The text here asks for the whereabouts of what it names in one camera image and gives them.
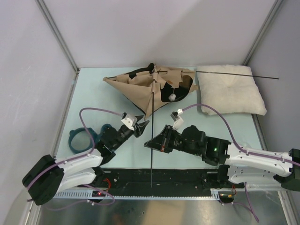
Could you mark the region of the beige fabric pet tent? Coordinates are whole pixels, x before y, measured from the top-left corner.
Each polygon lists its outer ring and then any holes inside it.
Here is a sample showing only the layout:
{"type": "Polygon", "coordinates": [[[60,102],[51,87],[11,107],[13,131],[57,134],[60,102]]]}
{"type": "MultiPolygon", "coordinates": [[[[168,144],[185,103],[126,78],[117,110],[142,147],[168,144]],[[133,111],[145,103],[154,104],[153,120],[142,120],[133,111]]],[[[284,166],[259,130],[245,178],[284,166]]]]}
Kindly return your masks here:
{"type": "Polygon", "coordinates": [[[120,91],[148,118],[164,105],[182,101],[196,91],[194,79],[193,70],[150,63],[131,72],[105,77],[103,81],[120,91]],[[168,99],[172,93],[176,95],[175,101],[168,99]]]}

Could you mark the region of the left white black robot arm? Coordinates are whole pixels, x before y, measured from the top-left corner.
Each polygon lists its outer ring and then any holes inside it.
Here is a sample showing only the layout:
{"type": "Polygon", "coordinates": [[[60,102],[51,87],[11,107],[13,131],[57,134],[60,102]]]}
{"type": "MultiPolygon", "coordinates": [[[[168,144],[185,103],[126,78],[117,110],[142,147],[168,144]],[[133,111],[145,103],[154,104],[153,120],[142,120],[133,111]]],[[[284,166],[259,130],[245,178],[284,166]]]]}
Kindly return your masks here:
{"type": "Polygon", "coordinates": [[[97,134],[92,128],[78,128],[69,133],[68,145],[73,156],[54,159],[42,156],[22,179],[22,184],[36,205],[43,205],[66,189],[91,184],[99,187],[104,182],[100,166],[116,155],[116,150],[130,137],[140,137],[149,121],[141,122],[142,116],[125,115],[119,130],[104,124],[97,134]],[[80,133],[91,135],[89,146],[77,150],[73,139],[80,133]]]}

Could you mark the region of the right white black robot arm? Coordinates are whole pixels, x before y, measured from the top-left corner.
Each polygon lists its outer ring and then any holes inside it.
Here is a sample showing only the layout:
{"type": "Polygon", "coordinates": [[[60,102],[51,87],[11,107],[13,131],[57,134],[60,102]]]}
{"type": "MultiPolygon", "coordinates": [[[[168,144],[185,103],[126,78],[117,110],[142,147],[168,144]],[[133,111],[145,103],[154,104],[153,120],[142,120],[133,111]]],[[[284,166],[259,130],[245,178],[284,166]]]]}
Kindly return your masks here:
{"type": "Polygon", "coordinates": [[[244,148],[228,140],[209,137],[191,125],[179,133],[166,125],[161,133],[144,143],[146,148],[163,153],[173,150],[200,156],[212,166],[226,169],[217,175],[217,184],[227,188],[233,183],[257,184],[263,178],[275,180],[284,189],[300,190],[300,151],[272,152],[244,148]]]}

